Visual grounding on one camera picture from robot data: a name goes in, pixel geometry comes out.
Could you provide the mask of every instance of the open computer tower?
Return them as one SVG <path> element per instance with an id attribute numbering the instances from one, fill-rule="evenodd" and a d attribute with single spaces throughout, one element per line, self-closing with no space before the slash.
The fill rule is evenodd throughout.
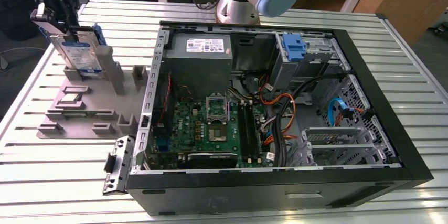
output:
<path id="1" fill-rule="evenodd" d="M 347 31 L 178 22 L 106 170 L 153 215 L 353 207 L 433 179 Z"/>

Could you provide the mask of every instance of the motherboard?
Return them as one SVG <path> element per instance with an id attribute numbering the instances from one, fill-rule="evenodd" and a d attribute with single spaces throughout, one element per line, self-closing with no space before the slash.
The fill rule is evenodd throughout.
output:
<path id="1" fill-rule="evenodd" d="M 174 114 L 170 139 L 157 138 L 159 154 L 155 163 L 159 167 L 153 166 L 153 169 L 181 169 L 193 156 L 222 162 L 233 159 L 235 168 L 270 166 L 271 161 L 263 158 L 263 141 L 257 131 L 265 121 L 262 105 L 231 102 L 226 98 L 182 101 L 175 104 Z M 219 117 L 211 120 L 221 115 L 226 120 L 219 120 Z"/>

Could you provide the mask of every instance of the blue drive bay latch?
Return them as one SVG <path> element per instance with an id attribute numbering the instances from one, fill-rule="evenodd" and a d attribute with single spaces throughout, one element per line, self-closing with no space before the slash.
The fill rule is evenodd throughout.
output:
<path id="1" fill-rule="evenodd" d="M 307 44 L 299 34 L 283 34 L 283 45 L 290 61 L 302 61 L 307 54 Z"/>

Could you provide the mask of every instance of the slotted metal table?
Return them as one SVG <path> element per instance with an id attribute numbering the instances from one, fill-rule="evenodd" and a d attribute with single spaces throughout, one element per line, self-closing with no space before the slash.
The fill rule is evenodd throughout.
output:
<path id="1" fill-rule="evenodd" d="M 82 25 L 99 23 L 125 68 L 151 65 L 161 20 L 214 22 L 193 4 L 90 0 Z M 263 25 L 346 29 L 435 180 L 357 208 L 150 216 L 130 195 L 102 195 L 115 140 L 39 139 L 65 61 L 54 46 L 0 123 L 0 223 L 445 223 L 448 219 L 448 95 L 387 20 L 373 14 L 291 10 Z"/>

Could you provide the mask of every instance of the ram slot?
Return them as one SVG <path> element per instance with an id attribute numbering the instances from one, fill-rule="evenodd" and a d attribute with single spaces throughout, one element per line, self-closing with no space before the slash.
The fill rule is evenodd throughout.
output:
<path id="1" fill-rule="evenodd" d="M 246 133 L 246 115 L 245 115 L 245 105 L 238 105 L 239 107 L 239 117 L 238 117 L 238 129 L 241 131 L 241 150 L 242 150 L 242 158 L 247 160 L 250 158 L 250 144 Z"/>
<path id="2" fill-rule="evenodd" d="M 255 129 L 255 117 L 253 112 L 253 106 L 246 105 L 245 106 L 245 115 L 246 115 L 246 135 L 247 135 L 247 141 L 250 146 L 250 157 L 253 159 L 258 159 L 261 156 L 259 152 L 259 140 L 257 136 L 257 129 Z"/>

